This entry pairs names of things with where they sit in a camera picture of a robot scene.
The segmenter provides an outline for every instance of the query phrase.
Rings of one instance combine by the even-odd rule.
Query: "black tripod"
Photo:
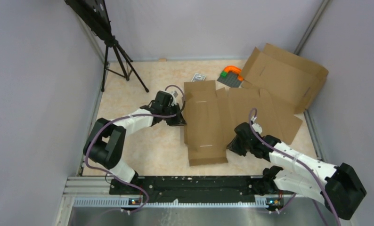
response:
[[[146,90],[146,92],[148,93],[149,92],[149,89],[147,88],[147,86],[144,84],[144,82],[141,80],[140,76],[137,74],[136,70],[134,69],[133,65],[131,65],[131,62],[133,62],[132,59],[130,59],[129,55],[127,55],[127,53],[124,51],[124,49],[122,49],[122,47],[119,45],[119,42],[115,39],[115,36],[112,36],[112,39],[111,40],[108,40],[108,41],[104,41],[106,47],[105,47],[105,61],[104,61],[104,73],[102,75],[102,86],[101,86],[101,91],[104,92],[104,85],[105,85],[105,72],[106,71],[110,71],[112,73],[115,73],[119,76],[122,76],[126,79],[126,81],[128,81],[130,79],[130,74],[131,72],[134,72],[134,74],[136,75],[136,77],[138,78],[138,80],[140,81],[141,85],[143,85],[144,89]],[[115,55],[116,55],[116,58],[118,59],[118,62],[119,64],[121,65],[121,68],[122,68],[122,72],[123,74],[119,74],[118,72],[115,72],[115,71],[112,71],[111,69],[109,69],[109,63],[108,63],[108,50],[109,48],[113,48],[114,49],[114,52],[115,52]],[[121,59],[121,56],[119,55],[119,52],[122,54],[123,58],[125,59],[126,63],[130,66],[130,71],[129,73],[126,72],[126,69],[123,65],[123,62],[122,62],[122,59]]]
[[[106,48],[105,48],[105,60],[104,60],[104,74],[102,76],[102,87],[101,91],[104,92],[104,85],[105,85],[105,73],[106,71],[110,71],[115,73],[119,76],[122,76],[128,81],[130,79],[131,72],[137,76],[138,80],[140,81],[141,85],[143,85],[144,89],[148,93],[149,90],[144,82],[141,80],[140,76],[137,74],[136,70],[134,69],[133,65],[131,65],[132,59],[130,59],[129,55],[124,51],[124,49],[119,45],[119,42],[115,39],[115,36],[112,35],[112,28],[110,25],[110,21],[108,18],[108,13],[106,11],[105,1],[104,0],[65,0],[67,5],[69,5],[77,15],[91,28],[91,30],[101,39],[104,41]],[[123,74],[119,74],[118,72],[112,71],[108,68],[108,50],[109,48],[113,48],[116,58],[118,59],[119,64],[121,65]],[[130,66],[131,70],[129,72],[126,71],[121,55],[125,59],[127,65]]]

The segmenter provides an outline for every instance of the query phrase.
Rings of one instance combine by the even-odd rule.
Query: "green object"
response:
[[[223,78],[225,78],[226,77],[226,75],[227,75],[227,72],[225,72],[225,71],[222,71],[222,73],[220,73],[220,75],[223,77]]]

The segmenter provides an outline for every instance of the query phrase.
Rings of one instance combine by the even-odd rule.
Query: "table top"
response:
[[[132,73],[130,81],[108,72],[105,92],[102,95],[97,118],[114,119],[130,114],[155,98],[157,91],[174,84],[183,88],[195,73],[206,75],[206,80],[216,80],[223,68],[235,65],[242,68],[246,60],[134,62],[133,66],[150,89],[146,93]],[[110,69],[122,73],[119,63]],[[216,82],[216,88],[226,87]],[[296,115],[303,123],[290,145],[295,150],[316,158],[315,149],[303,114]],[[248,153],[245,157],[227,150],[228,163],[190,167],[183,127],[169,127],[161,122],[127,137],[122,159],[141,176],[239,176],[262,175],[271,163]],[[83,176],[102,176],[103,172],[87,167]]]

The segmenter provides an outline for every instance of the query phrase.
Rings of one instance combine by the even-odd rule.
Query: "tripod leg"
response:
[[[128,77],[128,74],[127,74],[127,72],[126,72],[126,69],[124,68],[124,65],[123,65],[123,62],[122,62],[121,56],[119,55],[119,52],[118,52],[118,50],[116,49],[116,46],[114,46],[113,49],[114,49],[114,52],[115,52],[116,58],[118,59],[119,64],[121,65],[121,68],[122,68],[122,71],[123,71],[123,75],[124,75],[124,77],[126,78],[126,81],[128,81],[128,80],[129,80],[129,77]]]
[[[126,58],[128,58],[128,60],[130,61],[130,62],[133,62],[133,60],[130,58],[130,56],[129,55],[127,55],[127,53],[126,53],[126,51],[124,51],[124,49],[118,44],[118,48],[119,48],[119,50],[120,50],[120,52],[122,53],[122,55]]]
[[[108,49],[109,47],[105,47],[105,60],[104,60],[104,73],[102,75],[102,85],[101,85],[101,92],[104,92],[104,86],[105,86],[105,72],[106,72],[106,67],[108,67]]]
[[[140,76],[137,74],[136,70],[134,69],[133,65],[131,65],[130,63],[130,60],[125,56],[126,53],[125,51],[121,48],[121,46],[118,44],[117,45],[118,49],[120,50],[121,54],[123,55],[123,57],[125,58],[126,60],[126,63],[130,66],[131,70],[134,72],[134,74],[137,76],[138,80],[140,81],[141,85],[143,85],[144,89],[146,90],[146,92],[148,93],[149,92],[149,89],[147,88],[147,86],[144,84],[144,82],[141,80]]]

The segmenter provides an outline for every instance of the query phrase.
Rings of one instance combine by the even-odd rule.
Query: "open cardboard box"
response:
[[[240,75],[241,88],[216,90],[215,81],[185,82],[184,141],[190,166],[226,163],[226,146],[234,128],[249,120],[256,107],[256,123],[264,135],[291,144],[307,109],[323,86],[328,71],[314,62],[270,44],[255,48]]]

